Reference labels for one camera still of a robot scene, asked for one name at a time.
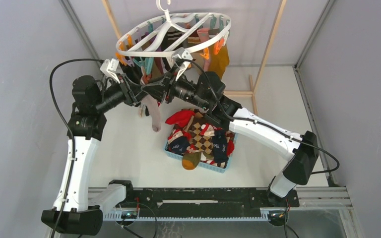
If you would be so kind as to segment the grey ribbed sock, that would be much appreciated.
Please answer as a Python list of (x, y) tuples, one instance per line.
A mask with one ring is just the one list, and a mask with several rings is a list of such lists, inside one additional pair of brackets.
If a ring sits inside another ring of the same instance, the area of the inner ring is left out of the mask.
[(151, 116), (153, 131), (159, 132), (161, 129), (161, 113), (157, 100), (151, 95), (147, 95), (141, 100), (138, 114), (140, 117), (145, 115), (145, 109), (148, 109), (149, 115)]

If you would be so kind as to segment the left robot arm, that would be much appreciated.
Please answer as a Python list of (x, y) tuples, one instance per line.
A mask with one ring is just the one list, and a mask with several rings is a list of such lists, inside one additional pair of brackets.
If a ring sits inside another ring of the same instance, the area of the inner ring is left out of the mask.
[(90, 75), (72, 83), (71, 116), (67, 124), (68, 151), (62, 183), (49, 210), (41, 221), (56, 234), (94, 236), (99, 233), (103, 218), (117, 205), (141, 207), (130, 180), (112, 180), (95, 197), (89, 198), (90, 172), (103, 136), (105, 112), (124, 101), (119, 85), (111, 85), (107, 99), (98, 82)]

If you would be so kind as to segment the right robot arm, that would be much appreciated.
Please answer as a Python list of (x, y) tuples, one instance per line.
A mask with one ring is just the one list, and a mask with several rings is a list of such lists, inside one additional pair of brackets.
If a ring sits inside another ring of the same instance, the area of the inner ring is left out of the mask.
[(256, 116), (226, 97), (224, 89), (225, 84), (211, 71), (202, 73), (196, 83), (166, 73), (143, 86), (144, 92), (166, 103), (179, 98), (206, 110), (214, 126), (258, 141), (285, 159), (286, 166), (272, 179), (266, 194), (269, 204), (280, 206), (296, 186), (308, 183), (318, 159), (317, 136), (311, 131), (291, 132)]

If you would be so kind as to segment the teal clothespin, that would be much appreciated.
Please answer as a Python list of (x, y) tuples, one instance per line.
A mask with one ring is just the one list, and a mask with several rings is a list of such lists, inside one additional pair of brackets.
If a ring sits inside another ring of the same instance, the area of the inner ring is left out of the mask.
[(145, 66), (145, 60), (138, 57), (138, 58), (133, 58), (132, 59), (134, 64), (137, 65), (138, 67), (144, 67)]
[(144, 68), (145, 68), (145, 74), (146, 75), (151, 74), (153, 63), (154, 63), (154, 58), (145, 58), (144, 59)]

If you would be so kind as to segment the navy sock with lettering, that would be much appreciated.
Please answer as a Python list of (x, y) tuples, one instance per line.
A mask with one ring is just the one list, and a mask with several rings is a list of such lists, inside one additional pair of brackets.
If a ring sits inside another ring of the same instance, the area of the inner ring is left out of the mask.
[(190, 143), (188, 138), (183, 135), (168, 142), (169, 151), (177, 155), (183, 155), (187, 152), (189, 147)]

